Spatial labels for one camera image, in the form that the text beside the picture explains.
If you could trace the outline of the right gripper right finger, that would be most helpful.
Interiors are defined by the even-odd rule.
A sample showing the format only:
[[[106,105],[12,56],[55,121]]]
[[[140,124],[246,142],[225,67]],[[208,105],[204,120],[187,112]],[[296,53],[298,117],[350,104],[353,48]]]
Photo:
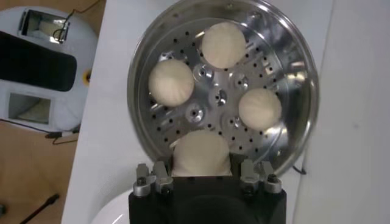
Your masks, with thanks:
[[[231,153],[230,170],[234,177],[239,178],[241,189],[246,194],[253,195],[260,187],[269,194],[282,192],[282,182],[269,161],[255,164],[245,155]]]

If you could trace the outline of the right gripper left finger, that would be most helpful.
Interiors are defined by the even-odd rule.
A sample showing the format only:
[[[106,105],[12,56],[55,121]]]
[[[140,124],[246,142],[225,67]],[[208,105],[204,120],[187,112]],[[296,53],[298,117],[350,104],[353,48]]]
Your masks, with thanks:
[[[157,161],[153,165],[152,173],[145,163],[137,165],[136,182],[133,184],[133,194],[136,197],[146,197],[154,191],[158,194],[169,194],[173,190],[173,177],[168,175],[165,163]]]

